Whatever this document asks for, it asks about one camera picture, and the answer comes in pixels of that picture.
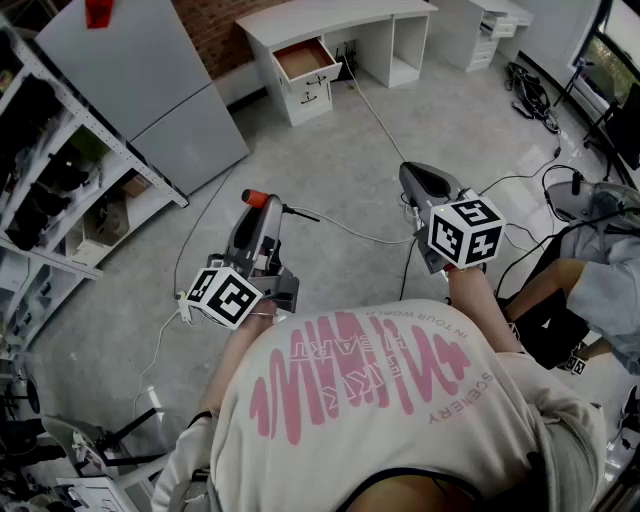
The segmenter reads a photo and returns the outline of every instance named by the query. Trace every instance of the brick wall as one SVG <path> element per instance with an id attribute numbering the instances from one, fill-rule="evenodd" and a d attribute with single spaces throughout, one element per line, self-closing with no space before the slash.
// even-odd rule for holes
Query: brick wall
<path id="1" fill-rule="evenodd" d="M 211 78 L 253 60 L 234 20 L 288 0 L 172 0 Z"/>

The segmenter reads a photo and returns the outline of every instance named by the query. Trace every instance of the metal shelf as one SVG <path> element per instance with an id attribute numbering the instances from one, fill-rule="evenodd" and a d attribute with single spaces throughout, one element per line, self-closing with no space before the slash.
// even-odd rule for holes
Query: metal shelf
<path id="1" fill-rule="evenodd" d="M 36 147 L 26 158 L 20 180 L 11 192 L 7 206 L 2 212 L 2 222 L 0 222 L 0 230 L 2 231 L 11 225 L 13 216 L 22 205 L 24 198 L 27 197 L 31 185 L 37 181 L 51 161 L 50 155 L 54 155 L 60 150 L 69 137 L 80 128 L 80 123 L 69 112 L 63 111 L 59 118 L 49 122 L 47 128 L 47 131 L 38 140 Z"/>
<path id="2" fill-rule="evenodd" d="M 51 267 L 51 279 L 57 283 L 55 290 L 52 288 L 50 298 L 37 299 L 43 304 L 46 303 L 45 314 L 26 329 L 22 345 L 11 352 L 0 352 L 0 359 L 13 360 L 16 354 L 28 349 L 42 326 L 83 279 L 100 279 L 103 276 L 101 270 L 73 262 L 64 255 L 55 252 L 69 230 L 82 219 L 83 215 L 102 194 L 131 169 L 136 170 L 152 184 L 152 187 L 140 194 L 140 196 L 136 198 L 127 197 L 129 231 L 113 247 L 109 248 L 105 256 L 113 251 L 122 240 L 135 231 L 149 217 L 171 201 L 182 207 L 187 206 L 189 203 L 157 170 L 139 159 L 129 150 L 125 141 L 103 125 L 91 113 L 90 107 L 83 104 L 84 100 L 76 98 L 74 93 L 45 67 L 34 51 L 18 36 L 2 15 L 0 15 L 0 30 L 5 30 L 10 35 L 12 49 L 23 64 L 7 91 L 0 98 L 0 115 L 9 105 L 11 99 L 29 74 L 47 81 L 53 87 L 56 99 L 63 107 L 61 115 L 50 121 L 45 134 L 40 137 L 35 148 L 25 159 L 20 179 L 11 192 L 0 219 L 0 247 L 29 258 L 29 273 L 24 283 L 13 295 L 7 295 L 7 300 L 4 301 L 6 304 L 1 304 L 7 315 L 7 318 L 5 318 L 7 324 L 12 317 L 15 319 L 17 318 L 16 315 L 22 314 L 23 309 L 21 308 L 25 307 L 28 302 L 27 296 L 32 293 L 32 289 L 35 286 L 34 280 L 37 279 L 37 276 L 45 267 Z M 71 197 L 72 201 L 67 209 L 57 218 L 50 219 L 50 227 L 43 233 L 44 245 L 35 247 L 30 251 L 22 251 L 8 239 L 4 231 L 11 225 L 15 212 L 29 193 L 31 185 L 38 180 L 46 168 L 50 161 L 50 155 L 56 154 L 73 133 L 82 126 L 98 137 L 109 147 L 110 151 L 96 164 L 99 166 L 99 173 L 92 176 L 90 183 L 83 189 L 72 192 L 68 196 Z"/>

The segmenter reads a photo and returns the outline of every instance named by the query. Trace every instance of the white shelving unit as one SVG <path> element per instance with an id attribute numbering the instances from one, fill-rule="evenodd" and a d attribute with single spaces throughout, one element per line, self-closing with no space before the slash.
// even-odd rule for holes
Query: white shelving unit
<path id="1" fill-rule="evenodd" d="M 168 203 L 173 201 L 185 207 L 188 201 L 152 166 L 133 154 L 123 139 L 104 126 L 86 102 L 76 97 L 45 67 L 2 16 L 0 30 L 8 33 L 12 49 L 22 62 L 22 68 L 0 98 L 0 116 L 29 75 L 47 81 L 62 105 L 60 114 L 49 121 L 20 166 L 19 179 L 0 212 L 0 322 L 5 330 L 0 359 L 13 360 L 29 348 L 47 320 L 84 279 L 103 277 L 103 272 L 96 268 L 99 262 L 89 266 L 72 261 L 60 254 L 59 246 L 91 206 L 127 172 L 137 171 L 152 186 L 135 198 L 126 196 L 129 230 L 112 247 L 106 248 L 102 258 Z M 81 127 L 90 130 L 109 151 L 99 162 L 88 164 L 85 170 L 90 171 L 89 182 L 67 195 L 71 199 L 69 206 L 58 217 L 49 218 L 48 227 L 41 233 L 41 243 L 30 251 L 18 249 L 5 230 L 11 226 L 16 211 L 51 156 L 60 151 Z"/>

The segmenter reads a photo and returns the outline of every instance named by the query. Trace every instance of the power cord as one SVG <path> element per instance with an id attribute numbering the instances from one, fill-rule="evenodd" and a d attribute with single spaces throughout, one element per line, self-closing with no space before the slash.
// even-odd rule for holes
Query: power cord
<path id="1" fill-rule="evenodd" d="M 380 119 L 380 116 L 376 113 L 375 110 L 373 110 L 373 107 L 371 106 L 371 103 L 369 103 L 369 100 L 367 99 L 367 97 L 364 95 L 364 93 L 362 92 L 362 89 L 360 89 L 360 85 L 358 84 L 358 81 L 356 80 L 356 77 L 354 76 L 354 74 L 351 72 L 351 68 L 349 67 L 349 64 L 347 63 L 347 59 L 344 59 L 344 65 L 347 68 L 347 71 L 349 71 L 349 74 L 351 75 L 351 78 L 353 79 L 353 83 L 356 86 L 356 89 L 358 90 L 358 94 L 360 94 L 360 96 L 362 97 L 362 99 L 364 100 L 364 102 L 367 104 L 367 107 L 369 107 L 369 110 L 371 110 L 371 113 L 376 117 L 376 119 L 378 120 L 378 122 L 380 123 L 380 126 L 382 126 L 382 129 L 385 131 L 385 133 L 387 134 L 387 136 L 389 137 L 389 140 L 391 140 L 391 143 L 394 145 L 394 147 L 396 148 L 396 151 L 398 152 L 398 154 L 400 155 L 400 158 L 402 158 L 403 161 L 407 161 L 406 157 L 402 154 L 402 151 L 400 151 L 400 148 L 398 147 L 398 144 L 396 143 L 395 139 L 391 136 L 391 134 L 389 133 L 389 130 L 387 130 L 387 127 L 384 125 L 384 123 L 382 122 L 382 119 Z"/>
<path id="2" fill-rule="evenodd" d="M 191 235 L 193 235 L 193 232 L 196 230 L 196 226 L 198 225 L 198 222 L 200 222 L 200 219 L 202 219 L 202 217 L 205 214 L 205 212 L 209 209 L 209 206 L 211 206 L 211 203 L 216 198 L 216 196 L 218 195 L 220 190 L 222 190 L 222 187 L 227 182 L 227 180 L 229 179 L 229 176 L 231 176 L 231 174 L 233 173 L 233 171 L 235 170 L 235 168 L 237 166 L 238 166 L 238 162 L 233 164 L 229 168 L 228 171 L 225 171 L 227 173 L 227 175 L 222 180 L 222 183 L 220 183 L 220 186 L 213 193 L 213 195 L 211 196 L 211 199 L 209 199 L 209 201 L 207 202 L 205 207 L 202 209 L 202 212 L 200 212 L 200 215 L 196 219 L 196 222 L 193 224 L 193 227 L 191 228 L 191 231 L 189 231 L 189 234 L 187 235 L 187 238 L 185 238 L 184 243 L 182 244 L 182 247 L 180 248 L 180 253 L 178 254 L 178 258 L 176 259 L 176 264 L 173 267 L 173 297 L 174 298 L 177 298 L 177 294 L 178 294 L 177 274 L 178 274 L 178 264 L 180 263 L 180 258 L 182 258 L 182 253 L 184 252 L 184 249 L 187 246 L 187 243 L 191 239 Z"/>
<path id="3" fill-rule="evenodd" d="M 410 240 L 414 239 L 413 236 L 410 236 L 409 238 L 405 238 L 404 240 L 398 240 L 398 241 L 388 241 L 388 240 L 380 240 L 379 238 L 374 238 L 372 236 L 369 235 L 363 235 L 362 233 L 358 233 L 357 231 L 354 231 L 353 229 L 348 228 L 347 226 L 345 226 L 344 224 L 341 224 L 340 222 L 338 222 L 337 220 L 333 220 L 331 217 L 327 217 L 326 215 L 323 215 L 322 213 L 318 213 L 315 212 L 313 210 L 310 210 L 309 208 L 300 208 L 300 207 L 291 207 L 292 210 L 297 210 L 297 211 L 303 211 L 303 212 L 308 212 L 311 213 L 313 215 L 317 215 L 318 217 L 323 218 L 324 220 L 327 220 L 329 222 L 331 222 L 332 224 L 335 224 L 336 226 L 340 226 L 342 229 L 344 229 L 345 231 L 348 231 L 349 233 L 352 233 L 356 236 L 359 236 L 361 238 L 366 238 L 367 240 L 373 240 L 374 242 L 378 242 L 381 244 L 388 244 L 388 245 L 394 245 L 394 244 L 404 244 L 406 242 L 409 242 Z"/>
<path id="4" fill-rule="evenodd" d="M 173 320 L 179 313 L 180 313 L 180 310 L 176 309 L 173 312 L 173 314 L 169 317 L 169 319 L 164 323 L 164 325 L 160 328 L 160 332 L 158 333 L 158 344 L 156 345 L 156 351 L 153 354 L 153 360 L 151 361 L 151 364 L 149 364 L 149 366 L 147 366 L 144 369 L 144 371 L 140 374 L 140 383 L 138 385 L 138 392 L 136 393 L 136 397 L 133 399 L 132 420 L 136 419 L 136 404 L 138 403 L 138 398 L 140 398 L 140 395 L 142 394 L 142 378 L 151 368 L 153 368 L 153 365 L 156 364 L 156 360 L 158 359 L 158 353 L 160 352 L 160 345 L 162 344 L 162 333 L 164 333 L 164 330 L 167 328 L 167 325 L 169 325 L 171 320 Z"/>
<path id="5" fill-rule="evenodd" d="M 404 265 L 404 273 L 402 274 L 402 287 L 400 288 L 400 298 L 398 300 L 402 300 L 402 296 L 404 295 L 404 285 L 407 282 L 407 271 L 409 270 L 409 263 L 411 263 L 411 253 L 413 252 L 413 246 L 418 241 L 417 238 L 413 239 L 411 242 L 411 247 L 409 247 L 409 254 L 407 255 L 407 263 Z"/>
<path id="6" fill-rule="evenodd" d="M 518 228 L 521 229 L 522 231 L 526 231 L 529 234 L 529 237 L 531 238 L 531 240 L 533 240 L 533 243 L 537 244 L 539 243 L 536 238 L 533 236 L 533 234 L 531 233 L 531 231 L 529 231 L 527 228 L 520 226 L 519 224 L 515 224 L 513 222 L 507 222 L 507 226 L 513 226 L 514 228 Z"/>
<path id="7" fill-rule="evenodd" d="M 504 232 L 504 236 L 507 238 L 507 241 L 516 249 L 520 249 L 521 251 L 528 251 L 529 249 L 527 249 L 526 247 L 521 247 L 518 244 L 516 244 L 513 240 L 511 240 L 511 238 L 509 237 L 509 233 L 507 233 L 507 231 L 505 230 Z M 531 254 L 535 254 L 536 256 L 539 256 L 540 253 L 539 252 L 533 252 Z"/>
<path id="8" fill-rule="evenodd" d="M 530 178 L 535 178 L 538 174 L 540 174 L 540 172 L 542 172 L 542 170 L 549 164 L 555 162 L 557 160 L 557 158 L 560 156 L 560 151 L 558 151 L 559 148 L 556 148 L 556 151 L 553 154 L 553 158 L 551 160 L 549 160 L 548 162 L 545 162 L 544 164 L 542 164 L 540 166 L 540 168 L 534 172 L 533 174 L 511 174 L 509 176 L 503 176 L 500 179 L 497 179 L 496 181 L 494 181 L 491 185 L 489 185 L 487 188 L 485 188 L 482 192 L 480 192 L 478 195 L 479 196 L 483 196 L 489 189 L 492 189 L 493 187 L 495 187 L 498 183 L 500 183 L 501 181 L 504 180 L 509 180 L 512 178 L 525 178 L 525 179 L 530 179 Z"/>

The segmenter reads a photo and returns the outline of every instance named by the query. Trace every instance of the white desk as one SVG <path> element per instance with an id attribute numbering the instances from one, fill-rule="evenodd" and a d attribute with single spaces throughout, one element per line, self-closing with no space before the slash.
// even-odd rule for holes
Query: white desk
<path id="1" fill-rule="evenodd" d="M 486 68 L 496 49 L 515 60 L 533 14 L 509 0 L 431 0 L 430 49 L 465 71 Z"/>
<path id="2" fill-rule="evenodd" d="M 293 0 L 237 20 L 269 95 L 296 126 L 332 108 L 340 73 L 327 46 L 357 41 L 358 65 L 387 87 L 420 76 L 429 13 L 423 0 Z"/>

